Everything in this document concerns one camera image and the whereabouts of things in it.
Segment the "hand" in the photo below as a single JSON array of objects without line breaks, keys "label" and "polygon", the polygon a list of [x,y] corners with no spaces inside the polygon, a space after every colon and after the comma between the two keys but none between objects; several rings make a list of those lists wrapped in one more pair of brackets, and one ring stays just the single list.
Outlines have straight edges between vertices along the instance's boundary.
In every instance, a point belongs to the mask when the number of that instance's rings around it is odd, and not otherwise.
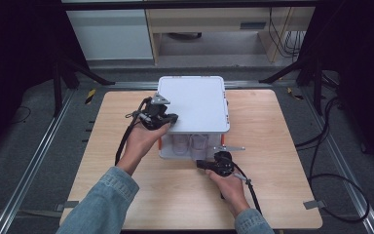
[{"label": "hand", "polygon": [[169,126],[170,123],[163,125],[158,130],[150,131],[141,123],[135,124],[127,139],[124,155],[116,166],[131,176],[139,162],[141,162],[142,157],[144,157],[154,143],[168,131]]},{"label": "hand", "polygon": [[222,177],[212,170],[206,170],[206,174],[217,184],[234,218],[242,211],[250,208],[244,197],[243,182],[241,179],[235,177],[233,174]]}]

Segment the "box lid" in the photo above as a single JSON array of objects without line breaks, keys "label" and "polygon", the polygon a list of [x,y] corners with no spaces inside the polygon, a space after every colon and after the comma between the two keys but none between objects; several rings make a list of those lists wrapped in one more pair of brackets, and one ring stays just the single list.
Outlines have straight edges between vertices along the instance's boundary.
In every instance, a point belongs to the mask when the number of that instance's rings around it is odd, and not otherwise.
[{"label": "box lid", "polygon": [[164,76],[158,92],[170,101],[167,114],[178,115],[169,134],[223,134],[230,129],[220,76]]}]

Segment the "wooden tabletop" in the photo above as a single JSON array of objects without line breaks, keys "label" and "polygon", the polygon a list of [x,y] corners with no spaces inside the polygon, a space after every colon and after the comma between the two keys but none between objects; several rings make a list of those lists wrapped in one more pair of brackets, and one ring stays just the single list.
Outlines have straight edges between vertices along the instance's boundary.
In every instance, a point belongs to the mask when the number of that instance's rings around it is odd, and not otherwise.
[{"label": "wooden tabletop", "polygon": [[[114,165],[115,153],[132,113],[154,92],[110,92],[104,97],[68,201],[81,201]],[[276,95],[270,90],[226,91],[231,128],[225,144],[244,146],[233,160],[251,178],[256,196],[274,229],[320,228],[318,209],[306,210],[314,200]],[[203,170],[190,160],[163,160],[157,144],[143,158],[134,175],[140,190],[123,229],[234,229],[234,219],[220,192]],[[254,204],[248,188],[246,199]],[[65,209],[63,222],[71,209]]]}]

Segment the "aluminum rail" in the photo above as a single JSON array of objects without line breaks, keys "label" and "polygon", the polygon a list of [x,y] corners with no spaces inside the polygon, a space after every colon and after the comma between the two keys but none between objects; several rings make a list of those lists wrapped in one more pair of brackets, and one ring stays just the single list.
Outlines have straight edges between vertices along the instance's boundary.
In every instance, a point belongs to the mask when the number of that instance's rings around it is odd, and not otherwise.
[{"label": "aluminum rail", "polygon": [[67,108],[69,107],[70,100],[74,93],[75,93],[74,90],[72,91],[67,90],[64,101],[63,101],[64,102],[63,108],[60,110],[57,117],[54,117],[54,119],[52,120],[41,142],[39,143],[39,146],[37,150],[35,151],[35,154],[33,155],[28,167],[26,168],[22,178],[20,179],[20,182],[17,188],[15,189],[15,192],[13,193],[10,201],[6,205],[3,212],[0,214],[0,233],[7,233],[9,227],[11,226],[12,221],[17,215],[20,204],[22,203],[32,183],[33,178],[36,176],[39,170],[39,167],[41,166],[41,163],[44,160],[44,157],[48,151],[48,148],[50,147],[51,142],[54,139],[54,136],[59,127],[59,124],[62,121],[62,118]]},{"label": "aluminum rail", "polygon": [[[115,85],[102,86],[100,89],[111,90],[157,90],[159,82],[116,82]],[[296,87],[295,80],[280,80],[273,84],[261,84],[257,80],[254,81],[224,81],[224,87],[227,90],[232,89],[270,89],[272,87]]]},{"label": "aluminum rail", "polygon": [[[318,125],[323,128],[324,126],[324,119],[323,116],[319,116],[316,112],[314,104],[312,102],[312,93],[309,90],[309,87],[301,87],[302,93],[304,94],[305,100],[309,104],[312,112],[314,113],[315,119]],[[354,182],[357,186],[360,187],[359,182],[357,181],[354,172],[352,171],[351,167],[349,166],[348,162],[345,160],[342,152],[340,151],[335,139],[332,136],[332,133],[329,133],[326,140],[326,146],[329,149],[330,155],[332,156],[333,162],[335,163],[336,169],[338,170],[339,174],[352,182]],[[351,196],[351,199],[356,207],[357,212],[360,215],[364,215],[366,211],[366,201],[364,200],[363,196],[357,191],[353,186],[350,184],[345,183],[345,187]],[[365,226],[367,232],[369,234],[374,234],[374,211],[370,206],[369,215],[363,221],[363,225]]]},{"label": "aluminum rail", "polygon": [[88,3],[43,3],[35,7],[64,11],[94,10],[141,10],[141,9],[195,9],[195,8],[270,8],[270,7],[316,7],[338,2],[336,0],[193,0],[193,1],[135,1],[135,2],[88,2]]}]

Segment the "denim jacket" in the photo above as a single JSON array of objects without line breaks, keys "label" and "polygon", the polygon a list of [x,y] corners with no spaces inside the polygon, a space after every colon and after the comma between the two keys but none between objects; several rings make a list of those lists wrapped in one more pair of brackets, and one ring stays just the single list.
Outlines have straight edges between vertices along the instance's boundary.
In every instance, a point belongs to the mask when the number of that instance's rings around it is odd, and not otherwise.
[{"label": "denim jacket", "polygon": [[[57,233],[119,233],[138,189],[131,176],[117,167],[110,168],[71,211]],[[255,209],[240,213],[235,228],[239,234],[274,233]]]}]

